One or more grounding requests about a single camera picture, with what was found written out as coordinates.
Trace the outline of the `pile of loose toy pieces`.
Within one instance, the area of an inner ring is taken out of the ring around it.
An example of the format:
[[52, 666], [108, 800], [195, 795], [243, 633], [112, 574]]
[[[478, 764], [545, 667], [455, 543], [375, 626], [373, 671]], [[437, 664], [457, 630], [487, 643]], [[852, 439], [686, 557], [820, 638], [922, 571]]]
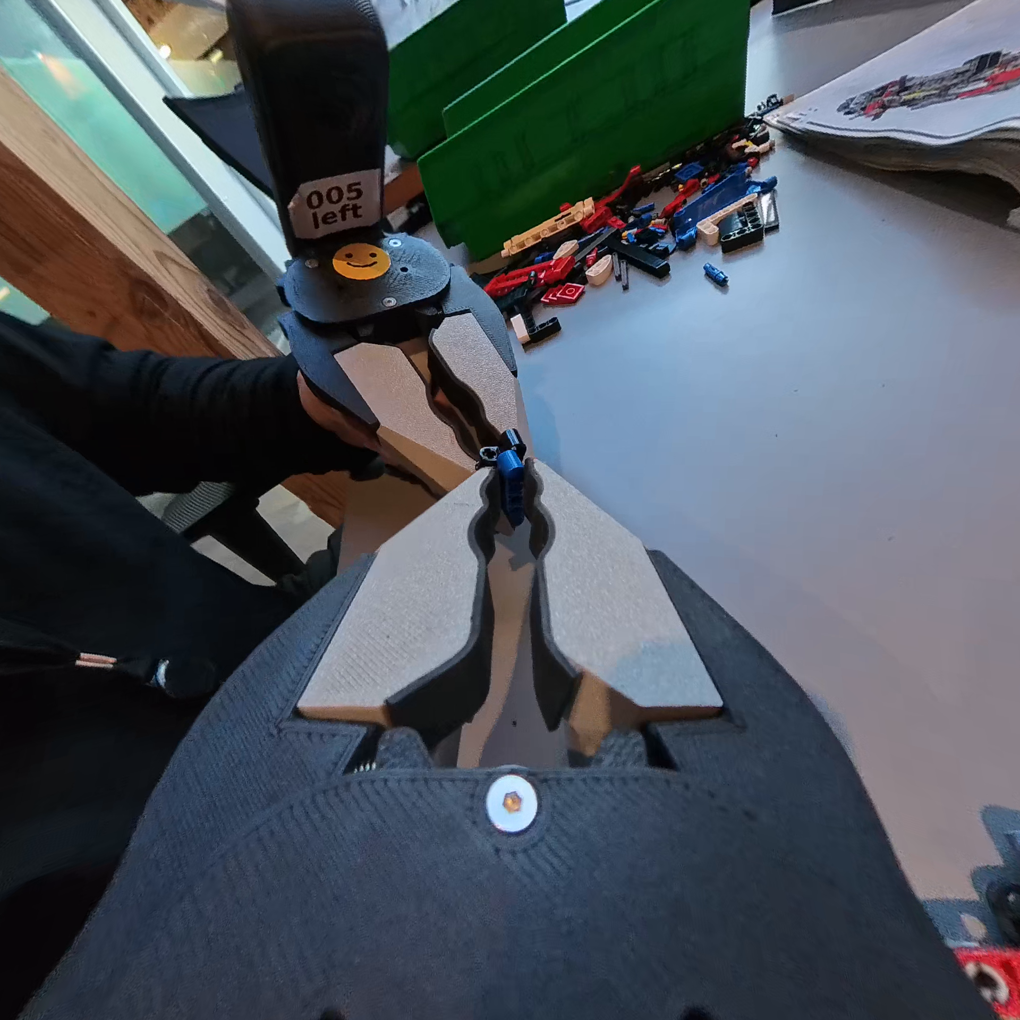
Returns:
[[600, 199], [562, 205], [553, 217], [504, 241], [496, 268], [480, 270], [486, 294], [523, 346], [560, 332], [532, 309], [568, 307], [609, 280], [630, 288], [631, 270], [664, 280], [676, 252], [703, 245], [730, 253], [778, 226], [775, 176], [755, 177], [774, 148], [766, 116], [793, 96], [772, 94], [733, 128], [648, 172], [632, 166]]

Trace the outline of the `partly built toy car chassis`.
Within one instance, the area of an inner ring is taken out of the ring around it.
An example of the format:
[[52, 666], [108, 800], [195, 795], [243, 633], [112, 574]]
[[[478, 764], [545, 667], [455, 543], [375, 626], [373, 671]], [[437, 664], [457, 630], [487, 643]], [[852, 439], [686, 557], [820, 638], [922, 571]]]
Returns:
[[983, 892], [992, 935], [954, 954], [974, 988], [999, 1019], [1019, 1018], [1019, 880], [992, 880]]

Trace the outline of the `wooden beam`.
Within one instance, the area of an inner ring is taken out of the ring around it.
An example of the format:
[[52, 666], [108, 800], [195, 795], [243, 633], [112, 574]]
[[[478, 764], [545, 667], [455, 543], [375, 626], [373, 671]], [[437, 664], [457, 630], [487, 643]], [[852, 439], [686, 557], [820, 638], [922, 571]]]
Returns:
[[121, 350], [282, 357], [5, 70], [2, 277]]

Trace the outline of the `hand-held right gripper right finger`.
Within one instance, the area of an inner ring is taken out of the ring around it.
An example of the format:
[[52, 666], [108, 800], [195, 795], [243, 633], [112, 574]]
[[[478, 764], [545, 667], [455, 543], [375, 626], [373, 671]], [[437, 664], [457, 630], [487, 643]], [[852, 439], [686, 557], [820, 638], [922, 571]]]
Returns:
[[533, 686], [550, 730], [592, 758], [606, 735], [717, 716], [712, 681], [650, 552], [578, 489], [529, 462]]

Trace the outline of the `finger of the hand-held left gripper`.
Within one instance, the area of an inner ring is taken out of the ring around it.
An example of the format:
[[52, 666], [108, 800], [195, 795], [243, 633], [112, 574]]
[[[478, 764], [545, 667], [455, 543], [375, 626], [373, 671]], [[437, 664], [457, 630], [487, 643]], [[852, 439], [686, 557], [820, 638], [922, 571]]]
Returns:
[[428, 335], [434, 387], [452, 406], [474, 450], [496, 445], [509, 429], [526, 443], [526, 410], [516, 376], [470, 312], [451, 315]]
[[359, 343], [337, 352], [339, 368], [376, 416], [388, 472], [441, 498], [477, 470], [430, 400], [427, 342]]

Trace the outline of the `green plastic bin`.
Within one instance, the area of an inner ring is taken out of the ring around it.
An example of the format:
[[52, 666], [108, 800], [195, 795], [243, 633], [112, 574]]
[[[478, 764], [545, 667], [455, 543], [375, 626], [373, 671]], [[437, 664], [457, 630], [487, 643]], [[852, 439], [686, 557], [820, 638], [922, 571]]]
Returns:
[[562, 1], [376, 1], [389, 46], [388, 142], [415, 160], [444, 109], [566, 22]]
[[750, 2], [600, 2], [443, 112], [418, 169], [449, 248], [482, 259], [745, 115]]

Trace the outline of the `person's left hand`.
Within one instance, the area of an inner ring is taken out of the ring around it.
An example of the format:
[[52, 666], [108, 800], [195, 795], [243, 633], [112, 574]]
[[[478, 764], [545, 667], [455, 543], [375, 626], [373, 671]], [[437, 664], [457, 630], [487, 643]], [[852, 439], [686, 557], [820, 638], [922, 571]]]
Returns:
[[310, 389], [305, 376], [297, 372], [297, 387], [302, 408], [305, 413], [320, 427], [330, 431], [343, 443], [376, 454], [387, 470], [396, 469], [399, 465], [391, 453], [384, 450], [376, 431], [367, 427], [357, 417], [345, 410], [339, 410], [328, 405]]

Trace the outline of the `wooden table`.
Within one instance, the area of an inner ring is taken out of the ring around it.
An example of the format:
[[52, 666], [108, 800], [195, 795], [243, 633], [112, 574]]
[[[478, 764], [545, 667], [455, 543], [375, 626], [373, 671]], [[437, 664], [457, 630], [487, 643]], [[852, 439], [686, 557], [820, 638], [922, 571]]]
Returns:
[[384, 216], [415, 201], [424, 194], [424, 186], [416, 162], [402, 166], [396, 176], [384, 185], [381, 211]]

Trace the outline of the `open building instruction booklet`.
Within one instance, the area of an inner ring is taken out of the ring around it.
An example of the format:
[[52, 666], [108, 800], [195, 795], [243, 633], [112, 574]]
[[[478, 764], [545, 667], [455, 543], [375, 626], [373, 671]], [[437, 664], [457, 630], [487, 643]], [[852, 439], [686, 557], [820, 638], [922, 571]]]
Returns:
[[1018, 236], [1018, 2], [755, 2], [746, 95], [792, 150]]

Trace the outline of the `blue L-shaped toy beam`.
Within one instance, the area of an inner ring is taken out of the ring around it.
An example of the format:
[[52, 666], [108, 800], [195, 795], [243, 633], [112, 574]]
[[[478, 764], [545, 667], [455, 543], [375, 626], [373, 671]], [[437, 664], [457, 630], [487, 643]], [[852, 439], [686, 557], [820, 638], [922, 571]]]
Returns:
[[525, 519], [526, 466], [516, 448], [501, 450], [496, 456], [495, 466], [500, 482], [503, 516], [512, 529], [517, 529]]

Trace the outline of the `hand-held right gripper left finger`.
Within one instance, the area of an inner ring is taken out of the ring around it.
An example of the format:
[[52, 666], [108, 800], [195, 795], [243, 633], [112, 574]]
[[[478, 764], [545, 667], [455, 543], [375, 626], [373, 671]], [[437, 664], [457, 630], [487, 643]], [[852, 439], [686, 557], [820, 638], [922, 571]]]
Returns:
[[415, 729], [428, 746], [484, 703], [494, 626], [495, 470], [480, 469], [385, 542], [296, 708]]

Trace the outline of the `black mesh office chair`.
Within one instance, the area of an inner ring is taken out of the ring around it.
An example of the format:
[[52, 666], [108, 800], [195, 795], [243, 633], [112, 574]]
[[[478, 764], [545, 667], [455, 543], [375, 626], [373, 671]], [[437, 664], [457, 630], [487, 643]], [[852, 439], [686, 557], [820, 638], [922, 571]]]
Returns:
[[273, 487], [204, 481], [173, 495], [156, 516], [189, 543], [214, 539], [275, 583], [290, 584], [291, 579], [294, 586], [317, 592], [329, 577], [320, 576], [317, 567], [308, 568], [259, 512], [261, 498]]

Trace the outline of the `small black toy connector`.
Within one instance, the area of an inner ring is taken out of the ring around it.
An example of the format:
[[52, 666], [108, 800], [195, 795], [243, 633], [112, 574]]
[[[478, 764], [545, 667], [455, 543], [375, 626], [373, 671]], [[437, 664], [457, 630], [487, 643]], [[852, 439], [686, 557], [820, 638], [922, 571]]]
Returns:
[[528, 447], [515, 428], [509, 428], [494, 445], [478, 450], [477, 468], [496, 468], [503, 473], [523, 470]]

